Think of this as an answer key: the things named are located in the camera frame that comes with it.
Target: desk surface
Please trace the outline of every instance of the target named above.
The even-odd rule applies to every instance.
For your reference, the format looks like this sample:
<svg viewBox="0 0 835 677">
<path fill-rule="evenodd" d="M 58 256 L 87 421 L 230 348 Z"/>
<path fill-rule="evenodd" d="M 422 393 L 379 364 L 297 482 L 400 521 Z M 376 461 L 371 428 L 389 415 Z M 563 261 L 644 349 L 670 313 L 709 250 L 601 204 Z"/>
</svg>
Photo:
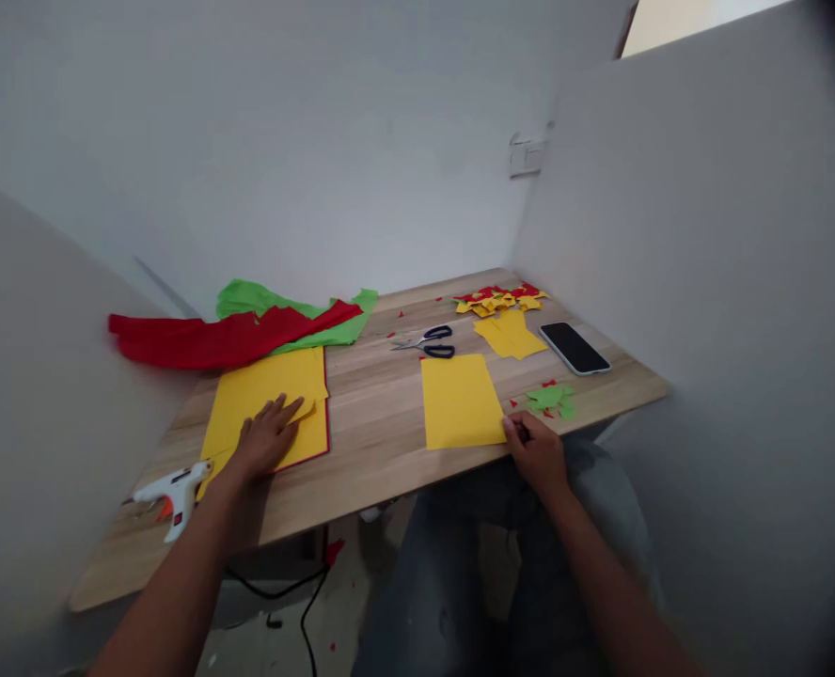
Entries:
<svg viewBox="0 0 835 677">
<path fill-rule="evenodd" d="M 481 353 L 493 377 L 502 409 L 527 408 L 524 393 L 550 379 L 575 390 L 576 418 L 543 420 L 568 433 L 617 416 L 669 393 L 669 386 L 621 348 L 580 322 L 552 299 L 528 311 L 528 329 L 569 321 L 612 364 L 612 371 L 579 378 L 547 350 L 520 362 L 500 358 L 474 333 L 474 313 L 457 315 L 453 295 L 498 284 L 511 289 L 521 280 L 497 269 L 381 296 L 361 338 L 352 346 L 326 349 L 330 392 L 330 453 L 276 475 L 264 516 L 246 545 L 267 544 L 394 496 L 489 463 L 506 454 L 503 445 L 428 451 L 424 439 L 421 351 L 391 352 L 386 335 L 452 327 L 458 354 Z M 219 376 L 200 378 L 167 431 L 137 487 L 198 460 Z M 154 523 L 157 511 L 122 506 L 70 598 L 81 611 L 144 588 L 164 559 L 169 520 Z"/>
</svg>

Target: wall switch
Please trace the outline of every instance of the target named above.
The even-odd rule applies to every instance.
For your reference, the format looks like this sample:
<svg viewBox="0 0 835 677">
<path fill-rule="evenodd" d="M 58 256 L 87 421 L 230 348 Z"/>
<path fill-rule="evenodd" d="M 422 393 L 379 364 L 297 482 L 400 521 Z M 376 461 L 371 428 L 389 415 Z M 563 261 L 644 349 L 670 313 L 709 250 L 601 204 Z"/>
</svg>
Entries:
<svg viewBox="0 0 835 677">
<path fill-rule="evenodd" d="M 534 174 L 543 167 L 543 152 L 546 148 L 545 141 L 520 141 L 515 142 L 514 137 L 509 143 L 511 157 L 509 159 L 509 176 L 523 176 Z"/>
</svg>

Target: white glue gun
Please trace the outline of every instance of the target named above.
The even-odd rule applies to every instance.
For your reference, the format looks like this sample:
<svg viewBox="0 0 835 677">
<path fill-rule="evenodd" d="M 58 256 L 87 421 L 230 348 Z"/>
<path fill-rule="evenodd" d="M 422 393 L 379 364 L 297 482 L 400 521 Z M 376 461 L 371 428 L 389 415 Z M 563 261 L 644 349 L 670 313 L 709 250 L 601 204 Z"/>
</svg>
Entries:
<svg viewBox="0 0 835 677">
<path fill-rule="evenodd" d="M 180 537 L 195 507 L 198 485 L 211 474 L 212 469 L 213 464 L 210 461 L 200 461 L 190 468 L 164 475 L 133 494 L 133 501 L 136 503 L 152 503 L 161 496 L 165 498 L 164 507 L 155 520 L 160 522 L 173 513 L 173 525 L 167 532 L 164 543 L 173 543 Z"/>
</svg>

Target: green paper scrap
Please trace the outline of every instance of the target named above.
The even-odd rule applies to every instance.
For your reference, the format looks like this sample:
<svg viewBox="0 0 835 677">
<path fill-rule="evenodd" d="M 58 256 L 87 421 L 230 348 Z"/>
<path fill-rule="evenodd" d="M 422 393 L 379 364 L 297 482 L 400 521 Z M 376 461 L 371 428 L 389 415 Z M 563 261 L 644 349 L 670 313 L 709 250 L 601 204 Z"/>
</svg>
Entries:
<svg viewBox="0 0 835 677">
<path fill-rule="evenodd" d="M 560 417 L 571 420 L 575 417 L 575 408 L 571 403 L 571 396 L 574 394 L 575 392 L 570 387 L 565 386 L 549 386 L 531 390 L 528 393 L 528 408 L 534 411 L 557 408 Z"/>
<path fill-rule="evenodd" d="M 336 299 L 330 299 L 327 307 L 316 307 L 310 304 L 291 301 L 278 293 L 274 293 L 257 282 L 249 282 L 243 279 L 234 279 L 217 295 L 217 317 L 221 320 L 236 313 L 252 312 L 263 315 L 267 309 L 273 306 L 290 307 L 298 310 L 312 320 L 321 313 L 326 312 Z M 301 337 L 297 341 L 286 343 L 270 354 L 288 353 L 302 348 L 314 348 L 326 345 L 350 345 L 357 341 L 364 331 L 365 324 L 370 319 L 373 307 L 377 303 L 377 292 L 375 290 L 363 289 L 352 299 L 351 303 L 361 308 L 361 314 L 355 315 L 351 320 L 337 324 L 329 329 Z"/>
<path fill-rule="evenodd" d="M 539 390 L 531 390 L 528 397 L 541 405 L 543 409 L 548 409 L 551 406 L 556 406 L 565 395 L 564 388 L 558 386 L 550 386 L 540 388 Z"/>
<path fill-rule="evenodd" d="M 575 417 L 575 408 L 571 404 L 570 396 L 561 401 L 561 405 L 559 406 L 559 416 L 565 420 L 571 420 Z"/>
</svg>

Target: hand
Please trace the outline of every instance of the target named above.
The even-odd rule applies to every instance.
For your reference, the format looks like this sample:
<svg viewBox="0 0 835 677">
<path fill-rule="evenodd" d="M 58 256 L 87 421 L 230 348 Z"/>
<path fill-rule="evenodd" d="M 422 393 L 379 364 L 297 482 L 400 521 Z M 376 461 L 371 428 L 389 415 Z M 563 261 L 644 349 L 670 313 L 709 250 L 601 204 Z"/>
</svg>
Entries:
<svg viewBox="0 0 835 677">
<path fill-rule="evenodd" d="M 298 432 L 298 421 L 287 425 L 304 401 L 298 398 L 283 408 L 286 394 L 268 401 L 254 420 L 246 418 L 239 433 L 239 446 L 227 463 L 226 470 L 244 481 L 268 475 L 283 460 Z"/>
<path fill-rule="evenodd" d="M 502 427 L 506 446 L 518 471 L 543 504 L 548 506 L 560 497 L 570 496 L 565 454 L 559 436 L 526 411 L 503 418 Z"/>
</svg>

